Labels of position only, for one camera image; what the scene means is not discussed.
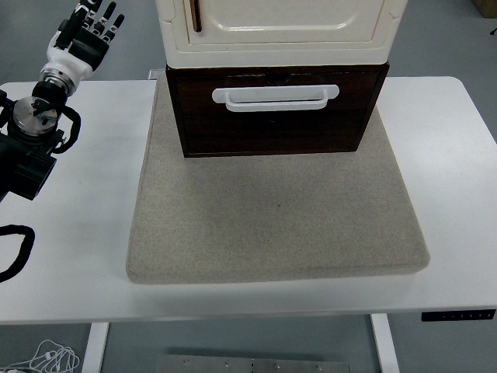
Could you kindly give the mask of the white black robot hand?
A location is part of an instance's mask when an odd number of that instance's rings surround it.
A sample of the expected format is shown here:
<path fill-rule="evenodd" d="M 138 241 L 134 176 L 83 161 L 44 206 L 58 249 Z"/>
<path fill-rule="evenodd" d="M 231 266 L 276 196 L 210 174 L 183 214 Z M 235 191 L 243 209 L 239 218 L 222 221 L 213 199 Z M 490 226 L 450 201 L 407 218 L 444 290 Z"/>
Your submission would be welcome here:
<path fill-rule="evenodd" d="M 48 45 L 41 80 L 59 78 L 77 85 L 100 66 L 125 19 L 122 14 L 112 18 L 114 1 L 99 15 L 101 5 L 101 1 L 79 1 L 69 18 L 62 21 Z"/>

